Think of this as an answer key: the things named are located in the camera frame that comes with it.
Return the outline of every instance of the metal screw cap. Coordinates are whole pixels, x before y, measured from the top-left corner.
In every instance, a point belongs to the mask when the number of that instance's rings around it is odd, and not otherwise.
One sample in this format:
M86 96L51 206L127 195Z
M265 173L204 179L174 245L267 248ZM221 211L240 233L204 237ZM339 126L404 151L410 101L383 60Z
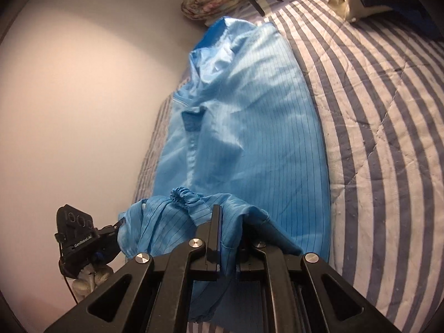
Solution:
M136 262L139 264L148 263L150 260L150 255L148 253L139 253L136 255Z
M200 247L202 244L203 244L203 241L200 240L199 238L193 238L193 239L191 239L191 240L188 242L188 245L189 245L191 248L198 248L198 247Z
M265 248L266 247L266 244L263 241L256 241L253 245L256 248Z
M319 257L315 253L307 253L306 254L306 261L309 263L316 263L318 262Z

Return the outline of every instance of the blue garment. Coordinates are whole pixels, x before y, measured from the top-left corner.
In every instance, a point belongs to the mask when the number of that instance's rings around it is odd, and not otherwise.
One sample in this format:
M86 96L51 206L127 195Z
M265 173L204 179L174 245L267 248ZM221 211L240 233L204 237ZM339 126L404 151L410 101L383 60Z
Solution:
M242 236L242 224L253 226L259 235L283 252L299 255L301 249L266 211L252 206L231 194L204 196L180 187L170 198L153 196L133 204L121 216L125 224L118 233L123 253L132 258L139 252L157 256L169 253L178 244L195 237L196 227L211 219L212 206L222 207L221 275L214 282L195 282L191 299L190 319L210 318L235 272L236 251Z
M257 27L225 17L190 53L190 81L172 101L156 197L145 201L145 209L143 202L131 207L126 217L135 214L139 223L119 232L128 257L170 251L209 219L182 211L189 217L176 221L178 216L171 214L177 206L165 197L179 186L206 196L208 208L233 194L242 202L229 210L268 212L270 224L291 237L292 247L328 260L330 198L321 129L302 72L274 25ZM224 234L238 237L230 229L223 225ZM234 251L225 261L225 273L232 271L233 258ZM216 285L224 290L228 282L229 277ZM192 319L211 312L220 297L212 296L211 289L206 288L205 298L193 296Z

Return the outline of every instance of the white wall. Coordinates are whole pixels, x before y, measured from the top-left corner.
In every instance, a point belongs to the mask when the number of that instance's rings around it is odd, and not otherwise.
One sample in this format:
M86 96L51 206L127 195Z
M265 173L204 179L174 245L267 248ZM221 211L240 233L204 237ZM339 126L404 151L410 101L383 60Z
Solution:
M132 202L157 109L203 33L180 3L31 0L0 45L0 289L30 333L73 305L57 209L102 227Z

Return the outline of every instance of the striped bedsheet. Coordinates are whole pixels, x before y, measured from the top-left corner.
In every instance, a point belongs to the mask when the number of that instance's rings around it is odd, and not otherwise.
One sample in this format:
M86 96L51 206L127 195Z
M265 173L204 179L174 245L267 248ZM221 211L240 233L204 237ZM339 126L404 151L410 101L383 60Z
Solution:
M326 3L296 0L258 23L288 39L319 113L330 264L400 330L416 333L444 292L444 44L384 16L350 25ZM170 98L135 201L152 191L169 106Z

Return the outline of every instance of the bed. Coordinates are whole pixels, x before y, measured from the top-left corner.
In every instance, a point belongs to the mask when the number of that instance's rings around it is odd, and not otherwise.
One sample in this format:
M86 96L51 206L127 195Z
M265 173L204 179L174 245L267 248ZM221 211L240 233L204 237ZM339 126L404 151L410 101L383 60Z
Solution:
M444 293L444 43L385 15L349 24L328 0L290 1L261 1L265 18L247 5L231 15L274 24L306 78L328 159L330 265L401 331L420 332ZM135 201L151 195L171 99Z

